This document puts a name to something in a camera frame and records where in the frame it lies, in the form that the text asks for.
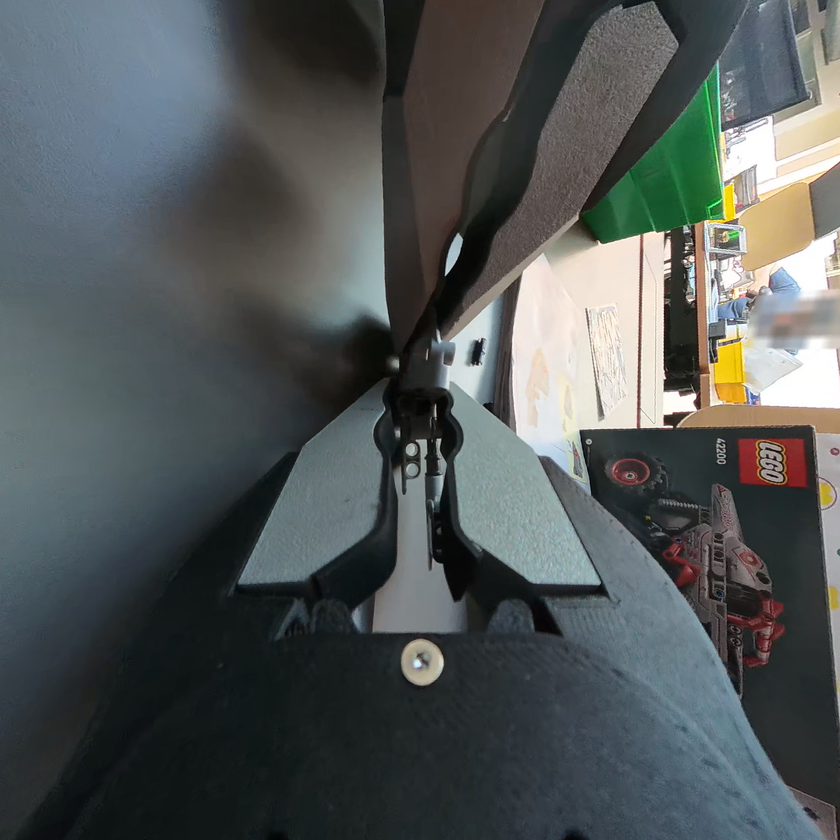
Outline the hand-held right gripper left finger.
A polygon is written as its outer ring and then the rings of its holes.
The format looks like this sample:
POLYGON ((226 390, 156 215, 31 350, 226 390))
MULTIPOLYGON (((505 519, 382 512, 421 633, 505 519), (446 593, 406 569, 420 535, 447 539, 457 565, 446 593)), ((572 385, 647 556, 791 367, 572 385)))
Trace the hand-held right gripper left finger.
POLYGON ((246 595, 361 606, 396 567, 396 436, 376 383, 301 449, 241 571, 246 595))

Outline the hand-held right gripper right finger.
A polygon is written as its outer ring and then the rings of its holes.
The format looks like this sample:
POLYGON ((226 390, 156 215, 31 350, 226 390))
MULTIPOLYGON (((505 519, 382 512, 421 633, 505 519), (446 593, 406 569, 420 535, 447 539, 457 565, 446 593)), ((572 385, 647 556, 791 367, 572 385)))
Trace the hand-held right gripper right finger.
POLYGON ((459 386, 449 396, 439 561, 453 597, 599 593, 602 578, 539 457, 459 386))

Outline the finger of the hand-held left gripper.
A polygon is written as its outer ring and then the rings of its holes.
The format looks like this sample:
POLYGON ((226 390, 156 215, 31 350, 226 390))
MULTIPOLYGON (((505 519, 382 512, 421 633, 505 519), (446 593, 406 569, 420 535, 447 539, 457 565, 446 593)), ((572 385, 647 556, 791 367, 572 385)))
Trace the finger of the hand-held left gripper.
POLYGON ((593 208, 686 110, 746 2, 550 2, 482 141, 463 244, 437 295, 446 337, 593 208))
POLYGON ((464 212, 470 161, 508 103, 544 2, 384 2, 385 293, 408 362, 464 212))

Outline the dark lego axle assembly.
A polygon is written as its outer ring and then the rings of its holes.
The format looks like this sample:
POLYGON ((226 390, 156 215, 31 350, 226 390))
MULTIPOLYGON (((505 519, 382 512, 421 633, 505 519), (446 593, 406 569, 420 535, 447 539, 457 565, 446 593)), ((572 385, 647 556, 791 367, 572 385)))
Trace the dark lego axle assembly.
POLYGON ((402 493, 406 494, 410 480, 423 479, 429 570, 441 563, 443 554, 439 547, 443 533, 440 510, 447 466, 442 444, 449 404, 448 391, 439 387, 399 391, 393 404, 400 439, 402 493))

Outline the white printed lego panel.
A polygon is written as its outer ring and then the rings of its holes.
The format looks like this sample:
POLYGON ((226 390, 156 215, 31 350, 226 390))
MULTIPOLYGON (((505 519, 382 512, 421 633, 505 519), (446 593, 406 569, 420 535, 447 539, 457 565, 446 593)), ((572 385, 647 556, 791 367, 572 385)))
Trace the white printed lego panel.
POLYGON ((455 360, 453 342, 441 339, 435 326, 421 331, 404 349, 395 378, 398 395, 438 397, 448 391, 455 360))

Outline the lego instruction booklet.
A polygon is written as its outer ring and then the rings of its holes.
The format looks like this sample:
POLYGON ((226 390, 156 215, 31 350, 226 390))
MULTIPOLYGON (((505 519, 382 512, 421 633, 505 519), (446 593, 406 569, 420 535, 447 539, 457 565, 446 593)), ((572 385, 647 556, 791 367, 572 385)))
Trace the lego instruction booklet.
POLYGON ((511 340, 511 410, 518 436, 591 491, 577 416, 584 321, 545 255, 521 275, 511 340))

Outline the black lego set box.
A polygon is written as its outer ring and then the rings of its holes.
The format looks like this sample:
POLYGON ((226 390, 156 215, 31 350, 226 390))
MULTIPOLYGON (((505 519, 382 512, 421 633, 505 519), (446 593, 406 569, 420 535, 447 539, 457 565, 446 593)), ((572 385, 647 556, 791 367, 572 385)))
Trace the black lego set box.
POLYGON ((591 493, 704 627, 793 789, 838 808, 838 693, 810 426, 586 429, 591 493))

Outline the green plastic bin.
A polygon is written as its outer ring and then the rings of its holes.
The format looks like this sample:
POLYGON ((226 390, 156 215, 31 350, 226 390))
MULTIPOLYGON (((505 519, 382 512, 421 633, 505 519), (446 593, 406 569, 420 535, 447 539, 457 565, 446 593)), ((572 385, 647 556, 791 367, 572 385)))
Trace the green plastic bin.
POLYGON ((715 65, 675 123, 589 211, 602 244, 721 218, 721 108, 715 65))

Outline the black monitor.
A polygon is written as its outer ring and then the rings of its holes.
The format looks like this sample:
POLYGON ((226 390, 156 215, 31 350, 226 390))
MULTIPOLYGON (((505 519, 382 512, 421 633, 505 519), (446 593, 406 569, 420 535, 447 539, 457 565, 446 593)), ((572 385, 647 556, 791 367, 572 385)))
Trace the black monitor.
POLYGON ((807 102, 790 2, 748 2, 718 68, 722 132, 807 102))

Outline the black metal rack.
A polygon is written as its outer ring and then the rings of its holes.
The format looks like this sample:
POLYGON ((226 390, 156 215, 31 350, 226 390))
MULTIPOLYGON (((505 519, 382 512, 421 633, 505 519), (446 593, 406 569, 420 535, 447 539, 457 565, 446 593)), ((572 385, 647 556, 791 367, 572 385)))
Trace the black metal rack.
POLYGON ((690 258, 695 255, 691 227, 665 235, 664 388, 681 396, 697 394, 699 347, 697 295, 690 287, 690 258))

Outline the yellow plastic bin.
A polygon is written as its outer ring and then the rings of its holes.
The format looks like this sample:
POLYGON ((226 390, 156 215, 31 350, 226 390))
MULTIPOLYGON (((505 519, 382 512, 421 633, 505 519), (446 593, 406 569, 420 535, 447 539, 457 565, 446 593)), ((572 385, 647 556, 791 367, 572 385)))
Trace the yellow plastic bin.
POLYGON ((749 404, 749 388, 741 339, 717 344, 717 361, 710 366, 717 399, 722 403, 749 404))

